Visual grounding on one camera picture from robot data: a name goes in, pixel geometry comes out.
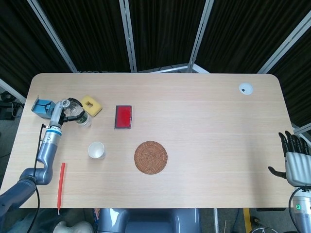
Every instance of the red pen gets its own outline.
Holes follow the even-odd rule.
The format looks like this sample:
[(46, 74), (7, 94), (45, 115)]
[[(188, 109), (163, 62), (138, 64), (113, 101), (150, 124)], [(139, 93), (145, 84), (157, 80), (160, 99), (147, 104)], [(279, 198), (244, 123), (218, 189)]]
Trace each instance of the red pen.
[(64, 172), (65, 172), (65, 163), (62, 163), (62, 167), (60, 169), (60, 177), (59, 177), (59, 184), (58, 184), (58, 196), (57, 196), (58, 215), (59, 215), (60, 207), (62, 205), (62, 189), (63, 189)]

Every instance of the round coaster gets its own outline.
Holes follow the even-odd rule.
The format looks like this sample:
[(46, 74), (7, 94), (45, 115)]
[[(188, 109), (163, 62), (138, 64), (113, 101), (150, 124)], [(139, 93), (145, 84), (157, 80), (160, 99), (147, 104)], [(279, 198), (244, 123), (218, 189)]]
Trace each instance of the round coaster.
[(134, 161), (139, 171), (152, 175), (163, 170), (167, 163), (167, 153), (161, 144), (148, 141), (137, 147)]

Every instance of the black curtain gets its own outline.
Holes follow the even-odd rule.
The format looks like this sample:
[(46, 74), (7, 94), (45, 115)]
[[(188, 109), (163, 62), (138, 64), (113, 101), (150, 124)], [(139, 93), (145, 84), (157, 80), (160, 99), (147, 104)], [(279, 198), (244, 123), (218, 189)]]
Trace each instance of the black curtain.
[(278, 77), (292, 123), (311, 122), (311, 29), (269, 71)]
[(79, 71), (130, 71), (119, 1), (39, 3)]
[(39, 73), (70, 72), (27, 1), (0, 1), (0, 78), (27, 96)]
[(129, 0), (138, 71), (188, 63), (205, 0)]
[(257, 73), (310, 10), (310, 0), (215, 0), (195, 63)]

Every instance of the yellow stripe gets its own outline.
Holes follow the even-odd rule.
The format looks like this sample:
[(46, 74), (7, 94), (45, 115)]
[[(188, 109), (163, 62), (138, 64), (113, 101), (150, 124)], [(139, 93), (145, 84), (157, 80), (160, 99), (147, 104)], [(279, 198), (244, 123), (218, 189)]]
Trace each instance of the yellow stripe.
[(249, 209), (248, 208), (243, 208), (243, 214), (244, 214), (244, 222), (245, 222), (246, 233), (250, 233), (251, 230), (252, 230), (252, 225), (251, 225)]

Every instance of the robot finger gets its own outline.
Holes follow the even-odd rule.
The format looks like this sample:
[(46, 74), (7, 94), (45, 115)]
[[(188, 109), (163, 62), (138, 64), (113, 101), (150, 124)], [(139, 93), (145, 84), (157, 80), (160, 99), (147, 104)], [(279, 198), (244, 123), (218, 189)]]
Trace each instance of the robot finger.
[(268, 167), (269, 171), (275, 175), (275, 176), (278, 176), (278, 177), (282, 177), (284, 179), (286, 179), (286, 173), (285, 172), (281, 172), (281, 171), (276, 171), (273, 167), (269, 166)]
[(278, 136), (281, 138), (283, 153), (284, 153), (284, 157), (285, 157), (285, 154), (287, 152), (290, 152), (289, 146), (288, 146), (288, 143), (287, 143), (287, 140), (286, 140), (286, 137), (284, 136), (284, 134), (278, 133)]
[(302, 137), (300, 138), (300, 143), (301, 143), (302, 153), (310, 155), (308, 144)]
[(286, 134), (286, 136), (287, 136), (287, 140), (288, 140), (288, 145), (289, 145), (290, 152), (296, 152), (296, 150), (295, 150), (295, 144), (294, 144), (294, 140), (293, 140), (292, 135), (291, 135), (290, 132), (288, 132), (288, 131), (285, 131), (285, 134)]
[(295, 148), (297, 150), (298, 153), (302, 153), (302, 148), (301, 148), (301, 144), (300, 144), (300, 140), (296, 135), (293, 135), (293, 140), (295, 143)]

